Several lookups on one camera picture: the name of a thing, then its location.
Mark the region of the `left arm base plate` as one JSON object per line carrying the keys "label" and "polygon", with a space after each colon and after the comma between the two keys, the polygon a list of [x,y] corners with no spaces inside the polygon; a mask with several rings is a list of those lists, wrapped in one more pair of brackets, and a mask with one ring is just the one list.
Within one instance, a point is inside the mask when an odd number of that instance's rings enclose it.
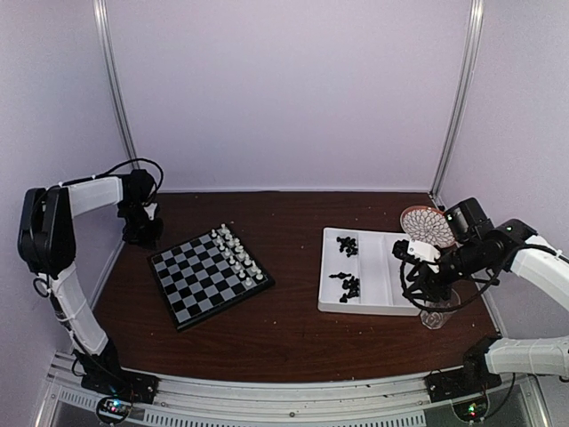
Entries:
{"label": "left arm base plate", "polygon": [[106,396],[120,398],[132,403],[152,404],[159,379],[154,375],[123,371],[121,376],[104,372],[85,374],[81,386]]}

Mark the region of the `black white chess board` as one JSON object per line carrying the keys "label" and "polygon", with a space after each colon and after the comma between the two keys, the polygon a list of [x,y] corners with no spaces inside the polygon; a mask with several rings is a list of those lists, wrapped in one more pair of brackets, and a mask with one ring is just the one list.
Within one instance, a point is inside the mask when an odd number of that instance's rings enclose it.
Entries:
{"label": "black white chess board", "polygon": [[266,276],[250,288],[232,274],[209,231],[148,257],[148,266],[176,331],[202,323],[275,284],[245,244],[244,248]]}

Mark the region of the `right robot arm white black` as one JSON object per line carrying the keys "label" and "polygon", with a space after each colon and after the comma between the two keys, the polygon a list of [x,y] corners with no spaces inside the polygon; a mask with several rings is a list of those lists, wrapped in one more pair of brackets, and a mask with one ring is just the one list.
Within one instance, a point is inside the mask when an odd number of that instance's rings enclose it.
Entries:
{"label": "right robot arm white black", "polygon": [[[457,247],[440,252],[415,239],[398,240],[392,254],[401,262],[403,297],[423,311],[443,312],[453,285],[479,272],[488,273],[479,294],[511,274],[540,289],[563,308],[568,306],[568,257],[530,225],[510,219],[496,226],[478,200],[467,198],[447,209],[445,222]],[[533,374],[568,379],[568,339],[486,337],[463,357],[456,385],[474,392],[490,375]]]}

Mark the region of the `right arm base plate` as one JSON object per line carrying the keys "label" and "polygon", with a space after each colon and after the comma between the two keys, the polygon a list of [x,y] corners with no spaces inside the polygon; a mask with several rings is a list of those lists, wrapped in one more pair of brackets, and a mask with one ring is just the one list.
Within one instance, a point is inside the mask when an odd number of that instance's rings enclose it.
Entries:
{"label": "right arm base plate", "polygon": [[463,368],[449,371],[433,371],[424,378],[432,403],[482,393],[502,384],[499,375],[483,375],[481,378],[467,375]]}

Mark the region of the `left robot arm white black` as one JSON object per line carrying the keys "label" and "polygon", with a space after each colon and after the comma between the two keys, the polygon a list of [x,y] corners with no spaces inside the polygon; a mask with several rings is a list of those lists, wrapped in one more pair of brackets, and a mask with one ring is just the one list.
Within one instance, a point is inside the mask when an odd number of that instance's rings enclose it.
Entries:
{"label": "left robot arm white black", "polygon": [[49,299],[58,321],[67,329],[78,358],[92,362],[93,380],[109,395],[122,393],[128,377],[116,349],[86,301],[76,271],[74,220],[114,206],[124,220],[122,240],[146,249],[156,247],[164,223],[156,201],[158,183],[144,169],[112,171],[50,188],[28,189],[18,231],[17,248],[34,274],[37,292]]}

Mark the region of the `white plastic compartment tray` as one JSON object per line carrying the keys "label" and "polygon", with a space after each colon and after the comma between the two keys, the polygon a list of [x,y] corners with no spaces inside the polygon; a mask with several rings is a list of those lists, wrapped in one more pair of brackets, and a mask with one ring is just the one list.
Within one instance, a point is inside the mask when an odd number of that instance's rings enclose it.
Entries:
{"label": "white plastic compartment tray", "polygon": [[[339,303],[338,292],[326,276],[331,270],[335,237],[355,235],[358,246],[360,296]],[[405,233],[349,230],[326,227],[323,230],[317,307],[322,312],[414,317],[420,310],[403,297],[400,282],[401,261],[392,254],[396,241],[407,240]]]}

